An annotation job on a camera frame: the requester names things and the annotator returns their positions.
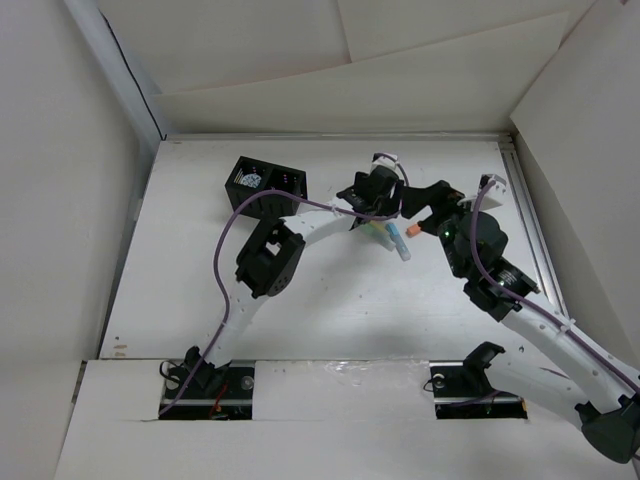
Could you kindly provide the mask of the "orange capped lead case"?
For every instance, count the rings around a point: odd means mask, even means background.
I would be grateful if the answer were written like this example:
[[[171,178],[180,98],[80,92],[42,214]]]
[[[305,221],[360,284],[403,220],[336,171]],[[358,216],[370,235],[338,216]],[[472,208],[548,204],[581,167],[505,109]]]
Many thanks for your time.
[[[419,235],[422,232],[422,229],[419,224],[413,224],[406,229],[406,235],[409,238],[413,238]]]

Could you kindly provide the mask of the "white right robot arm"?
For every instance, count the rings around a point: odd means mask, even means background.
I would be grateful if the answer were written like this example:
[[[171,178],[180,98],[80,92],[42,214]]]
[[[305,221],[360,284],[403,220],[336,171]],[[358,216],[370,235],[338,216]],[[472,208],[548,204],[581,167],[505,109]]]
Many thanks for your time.
[[[530,366],[504,347],[484,342],[463,360],[462,381],[473,393],[503,391],[554,412],[601,455],[626,464],[639,453],[639,371],[554,310],[536,282],[504,258],[508,236],[481,209],[497,185],[495,177],[484,176],[473,200],[445,181],[407,187],[401,214],[411,218],[431,208],[420,229],[439,239],[471,303],[528,340],[561,372]]]

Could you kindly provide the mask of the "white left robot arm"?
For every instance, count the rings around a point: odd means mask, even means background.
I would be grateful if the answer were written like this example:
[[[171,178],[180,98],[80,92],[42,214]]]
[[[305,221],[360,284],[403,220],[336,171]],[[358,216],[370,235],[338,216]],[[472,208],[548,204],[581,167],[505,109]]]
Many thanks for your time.
[[[243,333],[262,305],[291,283],[304,250],[371,220],[396,217],[407,185],[408,176],[398,159],[382,154],[373,160],[368,172],[358,172],[354,183],[330,201],[305,199],[308,211],[259,221],[236,257],[235,282],[227,288],[219,271],[223,242],[231,224],[250,202],[237,207],[214,250],[213,273],[224,310],[206,345],[194,346],[185,354],[187,377],[182,387],[191,387],[205,397],[216,394]]]

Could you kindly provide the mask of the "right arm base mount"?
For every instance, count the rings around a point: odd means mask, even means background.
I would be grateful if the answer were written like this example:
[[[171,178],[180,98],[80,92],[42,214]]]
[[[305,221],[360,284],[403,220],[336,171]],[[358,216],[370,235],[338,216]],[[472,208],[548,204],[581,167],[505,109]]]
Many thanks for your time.
[[[517,419],[527,420],[521,397],[496,390],[485,371],[505,349],[484,342],[462,360],[429,362],[429,378],[423,391],[433,397],[437,420]]]

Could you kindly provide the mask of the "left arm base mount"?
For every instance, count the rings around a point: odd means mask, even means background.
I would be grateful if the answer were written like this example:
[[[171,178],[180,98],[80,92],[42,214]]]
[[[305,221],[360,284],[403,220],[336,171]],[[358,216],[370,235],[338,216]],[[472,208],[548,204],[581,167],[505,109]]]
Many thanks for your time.
[[[252,419],[255,386],[254,362],[230,362],[214,368],[204,362],[187,382],[201,359],[198,347],[190,348],[178,362],[164,360],[159,374],[164,381],[159,405],[160,420],[245,421]]]

